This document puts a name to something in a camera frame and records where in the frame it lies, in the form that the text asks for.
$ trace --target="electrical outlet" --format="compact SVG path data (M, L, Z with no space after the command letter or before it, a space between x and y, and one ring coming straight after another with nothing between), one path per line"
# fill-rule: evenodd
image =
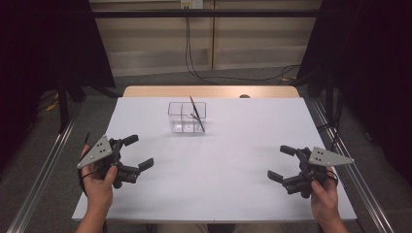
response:
M203 9L203 0L192 0L191 7L193 9Z
M181 0L181 9L191 9L191 0Z

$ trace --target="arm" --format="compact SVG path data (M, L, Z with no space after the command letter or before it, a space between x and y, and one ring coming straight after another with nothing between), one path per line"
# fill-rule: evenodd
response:
M94 172L93 165L86 166L82 169L82 175ZM97 174L91 174L84 178L85 190L87 194L87 211L85 217L80 223L77 233L100 233L103 229L103 223L109 208L113 202L112 184L118 173L118 168L113 166L107 172L105 180L99 180Z
M317 181L311 183L312 214L315 220L322 226L325 233L348 233L338 212L338 197L336 184L331 179L326 179L324 186Z

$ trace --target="white tabletop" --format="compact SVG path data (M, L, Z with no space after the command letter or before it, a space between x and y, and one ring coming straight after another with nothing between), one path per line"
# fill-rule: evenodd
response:
M121 150L127 166L154 158L154 167L137 183L116 189L107 219L139 222L254 222L312 220L310 200L288 195L266 177L299 173L299 160L279 152L323 148L301 98L195 98L206 102L206 133L172 133L169 102L188 98L120 98L107 130L109 138L138 134L140 141ZM339 213L357 218L342 185ZM83 218L82 195L73 219Z

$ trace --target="transparent divided box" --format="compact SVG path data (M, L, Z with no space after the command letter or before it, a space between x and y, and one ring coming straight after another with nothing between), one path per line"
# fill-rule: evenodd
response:
M196 116L191 102L170 102L169 121L173 133L203 133L202 126L206 131L206 103L194 102L199 118Z

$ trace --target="wall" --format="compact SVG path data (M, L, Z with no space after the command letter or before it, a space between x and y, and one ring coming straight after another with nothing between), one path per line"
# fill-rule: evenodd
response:
M205 9L319 9L320 0L204 0ZM180 9L180 1L91 0L93 10ZM97 18L114 76L186 71L184 18ZM190 18L190 47L196 70L299 64L314 18Z

